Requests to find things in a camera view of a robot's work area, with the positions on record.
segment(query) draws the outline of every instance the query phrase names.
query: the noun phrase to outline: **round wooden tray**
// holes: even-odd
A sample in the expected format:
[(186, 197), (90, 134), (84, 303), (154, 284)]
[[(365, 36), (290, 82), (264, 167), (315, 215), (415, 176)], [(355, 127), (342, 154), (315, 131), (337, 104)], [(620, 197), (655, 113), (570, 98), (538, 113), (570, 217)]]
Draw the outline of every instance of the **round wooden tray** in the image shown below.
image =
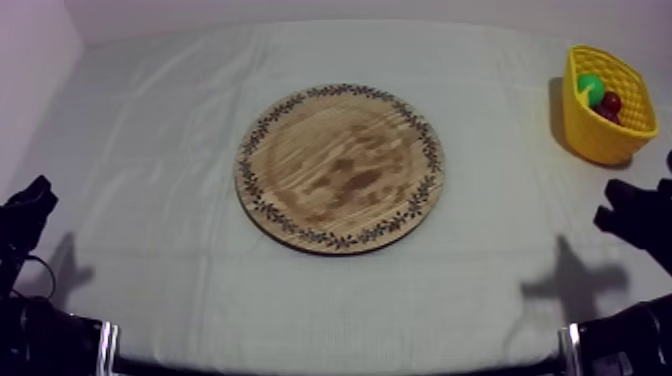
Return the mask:
[(318, 86), (261, 114), (237, 156), (236, 188), (263, 231), (343, 255), (413, 230), (443, 187), (443, 150), (406, 102), (362, 85)]

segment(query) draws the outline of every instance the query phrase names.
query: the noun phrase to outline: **floral border pattern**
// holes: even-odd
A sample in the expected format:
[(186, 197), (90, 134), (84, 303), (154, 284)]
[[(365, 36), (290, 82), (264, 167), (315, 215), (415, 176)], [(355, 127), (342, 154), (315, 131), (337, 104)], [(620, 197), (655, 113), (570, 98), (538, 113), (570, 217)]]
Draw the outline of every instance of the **floral border pattern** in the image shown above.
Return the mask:
[[(308, 98), (337, 96), (346, 93), (354, 96), (362, 95), (366, 98), (381, 100), (383, 102), (392, 102), (392, 108), (418, 132), (418, 139), (422, 142), (423, 146), (422, 153), (427, 159), (427, 167), (431, 173), (423, 176), (417, 189), (411, 194), (411, 198), (407, 200), (407, 206), (403, 212), (397, 211), (392, 219), (385, 219), (370, 228), (362, 229), (359, 234), (338, 236), (333, 232), (303, 228), (297, 225), (290, 217), (283, 214), (272, 202), (264, 200), (262, 198), (264, 191), (258, 186), (258, 178), (254, 171), (252, 171), (252, 164), (249, 158), (268, 134), (269, 127), (273, 123), (278, 122), (282, 115), (290, 113), (294, 107), (303, 103)], [(429, 123), (421, 116), (415, 114), (407, 104), (398, 100), (392, 94), (364, 85), (326, 85), (307, 89), (289, 97), (286, 101), (276, 105), (264, 118), (259, 119), (255, 128), (246, 136), (241, 146), (238, 171), (242, 178), (243, 190), (248, 196), (253, 198), (253, 210), (264, 215), (268, 221), (280, 226), (283, 232), (298, 236), (304, 242), (322, 244), (325, 247), (339, 250), (342, 248), (347, 249), (355, 244), (374, 242), (386, 233), (400, 230), (402, 225), (406, 224), (408, 220), (421, 216), (424, 206), (429, 200), (432, 188), (439, 183), (435, 175), (442, 168), (439, 153), (440, 145), (434, 138)]]

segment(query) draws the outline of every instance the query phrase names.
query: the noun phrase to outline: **black cable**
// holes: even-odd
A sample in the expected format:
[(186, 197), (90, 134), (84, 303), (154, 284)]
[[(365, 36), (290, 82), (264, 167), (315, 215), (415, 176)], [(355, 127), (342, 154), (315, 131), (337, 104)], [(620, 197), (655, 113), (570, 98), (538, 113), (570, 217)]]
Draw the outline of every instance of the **black cable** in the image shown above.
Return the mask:
[[(47, 264), (44, 260), (42, 260), (41, 258), (39, 258), (35, 255), (26, 256), (25, 261), (37, 261), (40, 264), (42, 264), (42, 266), (44, 266), (45, 269), (47, 269), (47, 272), (49, 273), (49, 278), (51, 279), (51, 291), (49, 292), (49, 295), (47, 295), (46, 297), (35, 297), (35, 298), (44, 298), (46, 300), (51, 300), (51, 298), (56, 293), (56, 275), (54, 274), (54, 271), (51, 270), (51, 267), (49, 266), (49, 264)], [(20, 298), (28, 299), (25, 295), (16, 291), (15, 289), (12, 289), (12, 292), (14, 294), (18, 295)]]

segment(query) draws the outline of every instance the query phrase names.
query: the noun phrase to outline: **white tablecloth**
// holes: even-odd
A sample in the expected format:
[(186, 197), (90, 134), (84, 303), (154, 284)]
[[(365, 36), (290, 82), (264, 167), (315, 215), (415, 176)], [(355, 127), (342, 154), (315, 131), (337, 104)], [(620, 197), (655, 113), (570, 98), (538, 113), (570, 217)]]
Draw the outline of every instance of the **white tablecloth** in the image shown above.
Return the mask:
[[(642, 72), (662, 128), (630, 166), (605, 169), (553, 136), (574, 42), (590, 41), (320, 21), (90, 49), (14, 179), (16, 190), (44, 173), (61, 199), (36, 251), (60, 270), (57, 304), (119, 324), (124, 355), (209, 369), (455, 371), (549, 355), (568, 320), (672, 290), (645, 253), (591, 224), (608, 179), (653, 188), (669, 176), (669, 57), (602, 46)], [(277, 244), (233, 185), (255, 117), (330, 82), (413, 104), (446, 157), (427, 220), (361, 257)], [(569, 250), (558, 251), (559, 235)], [(26, 268), (19, 289), (46, 289), (37, 270)]]

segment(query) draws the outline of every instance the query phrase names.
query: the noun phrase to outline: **white wall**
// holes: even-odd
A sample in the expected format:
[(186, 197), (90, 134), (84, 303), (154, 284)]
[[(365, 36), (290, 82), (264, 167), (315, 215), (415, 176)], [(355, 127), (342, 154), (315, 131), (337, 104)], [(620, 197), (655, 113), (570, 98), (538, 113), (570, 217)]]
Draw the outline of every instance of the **white wall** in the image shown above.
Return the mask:
[[(68, 0), (88, 44), (206, 25), (308, 19), (485, 24), (672, 53), (669, 0)], [(649, 43), (651, 40), (664, 41)]]
[(63, 0), (0, 0), (0, 202), (82, 49)]

